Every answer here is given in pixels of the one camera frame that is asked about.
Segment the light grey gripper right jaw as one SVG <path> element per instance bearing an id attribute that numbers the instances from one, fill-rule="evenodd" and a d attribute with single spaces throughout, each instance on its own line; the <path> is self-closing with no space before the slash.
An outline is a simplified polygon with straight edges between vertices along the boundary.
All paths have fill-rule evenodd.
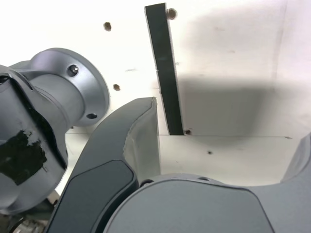
<path id="1" fill-rule="evenodd" d="M 311 138 L 301 139 L 280 183 L 232 186 L 192 176 L 159 179 L 130 195 L 106 233 L 308 233 Z"/>

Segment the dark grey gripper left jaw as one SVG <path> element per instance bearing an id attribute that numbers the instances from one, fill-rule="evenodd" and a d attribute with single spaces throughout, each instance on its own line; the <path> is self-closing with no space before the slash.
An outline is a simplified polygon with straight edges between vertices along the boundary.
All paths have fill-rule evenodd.
<path id="1" fill-rule="evenodd" d="M 135 99 L 90 136 L 46 229 L 101 233 L 140 183 L 161 173 L 156 98 Z"/>

